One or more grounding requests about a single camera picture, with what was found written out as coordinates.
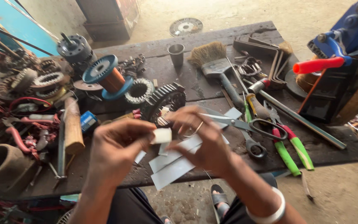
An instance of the brush handle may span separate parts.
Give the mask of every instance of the brush handle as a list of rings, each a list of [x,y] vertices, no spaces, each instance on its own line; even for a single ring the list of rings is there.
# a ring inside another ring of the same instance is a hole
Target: brush handle
[[[231,101],[233,101],[233,104],[239,108],[239,109],[243,109],[244,108],[244,101],[243,99],[240,97],[240,95],[236,92],[236,89],[234,88],[234,86],[231,84],[231,82],[229,81],[229,79],[226,77],[225,74],[220,74],[219,75],[219,79],[223,85],[223,87],[226,89],[226,92],[229,94]]]

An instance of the black pants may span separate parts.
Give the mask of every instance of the black pants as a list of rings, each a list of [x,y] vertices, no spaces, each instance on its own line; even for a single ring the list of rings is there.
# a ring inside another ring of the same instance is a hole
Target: black pants
[[[260,175],[268,184],[277,187],[277,182],[271,173]],[[145,193],[139,188],[119,189],[111,202],[107,224],[163,224],[151,207]],[[221,221],[222,224],[253,224],[248,217],[246,207],[238,197],[235,197],[229,211]]]

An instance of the wooden board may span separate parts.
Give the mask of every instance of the wooden board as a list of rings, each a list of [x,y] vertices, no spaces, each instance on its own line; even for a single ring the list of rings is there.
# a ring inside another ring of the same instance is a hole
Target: wooden board
[[[129,56],[135,57],[138,54],[143,53],[147,57],[148,62],[148,70],[145,73],[145,77],[148,79],[157,79],[159,86],[162,86],[162,84],[168,84],[172,81],[179,81],[179,83],[186,88],[185,91],[188,99],[192,100],[192,102],[188,102],[187,104],[199,104],[224,113],[230,109],[230,106],[226,99],[223,98],[223,95],[221,95],[221,86],[218,83],[215,84],[213,81],[205,80],[201,74],[196,74],[196,71],[188,67],[186,64],[182,67],[181,71],[175,71],[172,65],[169,65],[168,63],[169,58],[167,58],[166,48],[169,44],[184,43],[186,53],[188,54],[193,47],[200,46],[214,40],[221,40],[225,44],[231,44],[235,36],[251,34],[253,34],[254,38],[268,43],[279,44],[283,41],[272,22],[263,22],[237,28],[200,33],[183,38],[170,38],[132,45],[114,46],[97,49],[95,51],[98,54],[116,54],[119,58],[128,58]],[[296,100],[286,90],[277,90],[269,93],[295,111],[301,105],[301,101]],[[97,117],[101,121],[109,120],[123,114],[122,111],[117,112],[112,109],[114,107],[118,107],[118,104],[119,102],[103,102],[103,104],[93,103],[93,109],[103,108],[104,110],[99,110],[101,114]],[[350,129],[341,127],[330,130],[330,133],[333,136],[348,145],[345,150],[338,150],[317,134],[283,114],[281,111],[279,111],[279,115],[281,116],[283,123],[288,125],[304,143],[315,167],[358,162],[358,140]],[[276,152],[272,140],[263,138],[259,134],[254,134],[252,136],[254,140],[261,142],[261,144],[265,146],[268,151],[268,157],[265,160],[255,161],[247,155],[244,148],[245,140],[239,130],[233,127],[228,127],[224,131],[224,135],[230,142],[231,149],[241,155],[256,172],[265,173],[286,169],[284,162]],[[69,171],[67,172],[68,179],[62,182],[55,191],[52,190],[53,185],[56,183],[54,174],[48,166],[45,166],[38,176],[34,187],[29,188],[28,191],[23,191],[20,195],[3,199],[26,200],[79,193],[85,182],[89,166],[90,145],[92,141],[91,137],[91,134],[84,135],[84,143],[86,145],[85,151],[76,156],[69,168]],[[302,163],[290,142],[286,140],[284,141],[284,144],[286,145],[292,159],[301,168]],[[153,185],[150,177],[152,175],[152,171],[148,162],[152,160],[157,153],[158,146],[154,146],[139,164],[134,163],[132,171],[125,177],[124,181],[120,185],[120,188]],[[53,156],[52,158],[52,164],[56,166],[57,157]],[[203,170],[194,169],[177,179],[176,182],[197,181],[204,179],[209,179],[208,175]]]

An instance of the hand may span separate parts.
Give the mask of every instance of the hand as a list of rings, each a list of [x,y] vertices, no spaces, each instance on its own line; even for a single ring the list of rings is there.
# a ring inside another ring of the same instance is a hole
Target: hand
[[[170,145],[169,150],[176,150],[184,155],[195,166],[205,170],[211,170],[214,174],[225,177],[232,171],[232,152],[225,144],[221,135],[221,129],[209,117],[202,116],[206,113],[197,106],[182,107],[176,112],[167,115],[166,120],[173,121],[173,129],[179,129],[179,134],[184,134],[189,127],[197,130],[202,139],[201,148],[195,154],[178,145]]]
[[[130,171],[141,150],[154,139],[156,125],[136,119],[122,119],[98,127],[93,134],[88,179],[118,186]]]

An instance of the concrete floor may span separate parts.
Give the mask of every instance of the concrete floor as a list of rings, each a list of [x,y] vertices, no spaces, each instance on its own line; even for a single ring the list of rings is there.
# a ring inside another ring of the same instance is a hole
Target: concrete floor
[[[272,20],[290,42],[298,59],[312,57],[306,43],[329,30],[354,0],[140,0],[139,23],[128,41],[95,42],[93,48],[170,38],[169,26],[177,19],[194,17],[204,24],[203,32]],[[315,203],[303,193],[301,180],[278,179],[278,187],[310,224],[358,223],[358,164],[317,168],[306,172]],[[209,188],[218,183],[228,194],[235,193],[225,181],[206,180],[166,186],[156,191],[144,187],[157,214],[168,215],[176,224],[216,223]]]

